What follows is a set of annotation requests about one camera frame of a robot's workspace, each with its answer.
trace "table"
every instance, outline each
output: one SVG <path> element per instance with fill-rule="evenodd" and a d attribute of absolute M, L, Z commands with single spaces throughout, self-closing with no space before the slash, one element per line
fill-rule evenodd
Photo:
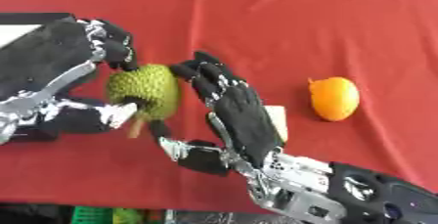
<path fill-rule="evenodd" d="M 438 0 L 0 0 L 3 12 L 72 12 L 135 35 L 140 61 L 173 64 L 196 49 L 220 57 L 287 109 L 286 151 L 402 176 L 438 190 Z M 102 66 L 79 95 L 104 97 Z M 362 94 L 341 122 L 318 119 L 307 80 L 354 80 Z M 184 86 L 177 138 L 216 140 Z M 0 147 L 0 201 L 259 211 L 237 174 L 178 167 L 144 133 L 65 135 Z"/>

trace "red fabric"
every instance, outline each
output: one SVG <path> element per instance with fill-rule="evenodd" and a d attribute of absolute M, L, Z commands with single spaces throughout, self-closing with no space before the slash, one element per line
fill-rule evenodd
<path fill-rule="evenodd" d="M 438 0 L 0 0 L 11 11 L 66 11 L 132 31 L 142 63 L 172 64 L 204 49 L 287 108 L 287 152 L 350 162 L 438 190 Z M 79 94 L 103 97 L 110 70 Z M 357 112 L 324 122 L 307 79 L 341 75 Z M 215 139 L 188 86 L 175 137 Z M 65 135 L 0 147 L 0 201 L 254 211 L 238 175 L 177 167 L 145 133 Z"/>

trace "green fruit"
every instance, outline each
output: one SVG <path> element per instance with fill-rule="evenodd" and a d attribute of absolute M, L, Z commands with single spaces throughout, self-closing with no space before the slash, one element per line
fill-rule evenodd
<path fill-rule="evenodd" d="M 126 97 L 144 100 L 145 106 L 136 114 L 136 127 L 141 129 L 144 121 L 166 119 L 177 111 L 180 88 L 169 67 L 146 65 L 134 71 L 118 72 L 110 76 L 107 97 L 114 104 L 123 102 Z"/>

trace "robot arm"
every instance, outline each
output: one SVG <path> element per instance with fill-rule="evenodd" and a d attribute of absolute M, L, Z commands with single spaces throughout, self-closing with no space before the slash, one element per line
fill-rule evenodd
<path fill-rule="evenodd" d="M 438 198 L 425 189 L 375 171 L 285 154 L 256 92 L 218 60 L 196 53 L 172 70 L 211 109 L 207 122 L 224 142 L 219 148 L 172 140 L 154 122 L 156 140 L 180 165 L 219 175 L 236 171 L 256 204 L 303 224 L 438 223 Z"/>
<path fill-rule="evenodd" d="M 130 33 L 70 14 L 0 14 L 0 27 L 0 143 L 108 131 L 137 110 L 134 103 L 110 106 L 68 95 L 101 62 L 135 70 Z"/>

